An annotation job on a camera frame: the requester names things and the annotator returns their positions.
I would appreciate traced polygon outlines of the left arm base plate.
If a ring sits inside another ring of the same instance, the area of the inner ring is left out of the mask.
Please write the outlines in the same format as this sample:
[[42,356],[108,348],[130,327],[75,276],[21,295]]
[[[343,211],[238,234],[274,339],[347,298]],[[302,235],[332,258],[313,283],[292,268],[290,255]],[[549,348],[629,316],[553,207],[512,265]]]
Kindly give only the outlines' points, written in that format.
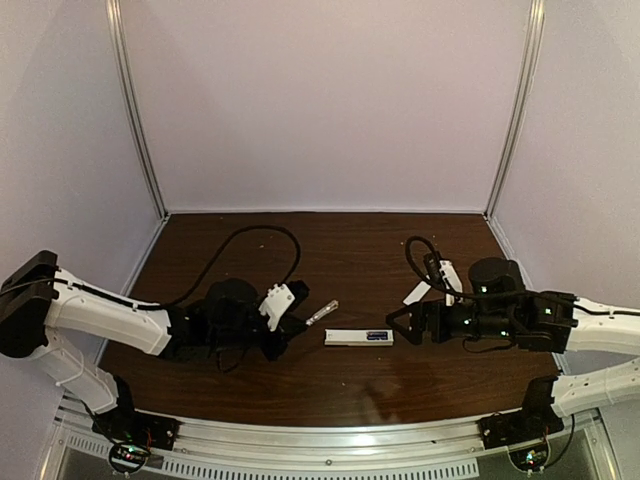
[[92,430],[115,443],[171,451],[181,422],[175,418],[113,409],[92,416]]

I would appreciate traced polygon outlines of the white remote control body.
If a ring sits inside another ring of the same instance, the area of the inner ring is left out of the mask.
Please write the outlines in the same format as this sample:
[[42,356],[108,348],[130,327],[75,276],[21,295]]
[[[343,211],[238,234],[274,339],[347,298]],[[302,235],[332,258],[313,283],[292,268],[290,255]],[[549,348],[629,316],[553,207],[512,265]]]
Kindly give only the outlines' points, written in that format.
[[393,338],[393,343],[369,343],[366,341],[367,331],[371,330],[388,330],[388,329],[326,329],[324,345],[331,347],[388,347],[394,345],[394,334],[389,335]]

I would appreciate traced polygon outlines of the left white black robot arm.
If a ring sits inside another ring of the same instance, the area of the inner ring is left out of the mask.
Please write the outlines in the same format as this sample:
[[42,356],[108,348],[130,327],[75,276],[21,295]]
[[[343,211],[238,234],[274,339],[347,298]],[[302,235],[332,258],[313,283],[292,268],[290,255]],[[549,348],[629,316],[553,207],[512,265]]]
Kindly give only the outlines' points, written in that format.
[[172,362],[220,362],[254,348],[270,361],[305,332],[294,314],[309,295],[301,280],[276,284],[265,295],[248,282],[214,283],[183,307],[140,302],[90,285],[60,268],[43,250],[1,285],[1,353],[34,362],[85,405],[93,428],[111,441],[158,438],[150,416],[137,411],[129,385],[101,370],[62,334],[76,330]]

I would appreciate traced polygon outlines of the white remote back cover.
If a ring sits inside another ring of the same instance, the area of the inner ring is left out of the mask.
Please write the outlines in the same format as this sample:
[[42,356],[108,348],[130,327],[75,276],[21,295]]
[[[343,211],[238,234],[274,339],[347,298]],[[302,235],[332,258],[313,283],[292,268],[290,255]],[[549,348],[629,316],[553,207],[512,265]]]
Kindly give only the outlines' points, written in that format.
[[427,293],[431,290],[431,286],[420,281],[403,299],[402,303],[405,306],[409,306],[413,303],[420,302]]

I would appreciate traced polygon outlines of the clear handle small screwdriver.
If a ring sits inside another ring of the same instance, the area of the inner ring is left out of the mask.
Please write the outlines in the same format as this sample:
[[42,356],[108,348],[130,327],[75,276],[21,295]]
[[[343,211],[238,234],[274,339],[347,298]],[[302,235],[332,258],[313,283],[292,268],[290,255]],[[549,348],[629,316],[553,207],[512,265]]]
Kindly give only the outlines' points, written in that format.
[[318,311],[316,311],[314,314],[312,314],[308,319],[306,319],[305,320],[305,325],[307,327],[313,326],[314,324],[316,324],[321,319],[325,318],[326,316],[328,316],[332,312],[336,311],[338,308],[339,308],[339,301],[338,300],[330,301],[329,303],[324,305],[322,308],[320,308]]

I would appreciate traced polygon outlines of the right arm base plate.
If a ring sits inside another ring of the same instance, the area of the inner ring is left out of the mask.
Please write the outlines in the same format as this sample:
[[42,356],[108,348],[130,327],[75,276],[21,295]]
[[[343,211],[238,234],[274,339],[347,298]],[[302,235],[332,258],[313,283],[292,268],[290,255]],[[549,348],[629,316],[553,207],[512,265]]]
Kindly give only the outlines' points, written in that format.
[[564,429],[564,422],[554,413],[531,413],[518,410],[483,417],[477,422],[483,446],[493,449],[542,439]]

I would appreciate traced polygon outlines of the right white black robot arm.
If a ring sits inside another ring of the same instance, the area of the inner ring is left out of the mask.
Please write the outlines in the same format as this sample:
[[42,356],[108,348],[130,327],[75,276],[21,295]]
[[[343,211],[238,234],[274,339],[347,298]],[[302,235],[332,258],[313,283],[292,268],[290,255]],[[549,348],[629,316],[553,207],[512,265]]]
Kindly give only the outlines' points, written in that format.
[[387,324],[413,345],[429,334],[432,342],[502,340],[506,349],[565,353],[609,351],[630,361],[591,373],[549,375],[530,381],[519,410],[484,417],[486,442],[555,433],[572,414],[639,397],[639,313],[606,306],[564,292],[526,289],[519,266],[489,257],[469,269],[469,294],[454,290],[456,272],[447,263],[425,265],[425,285],[443,293],[439,300],[417,298],[386,317]]

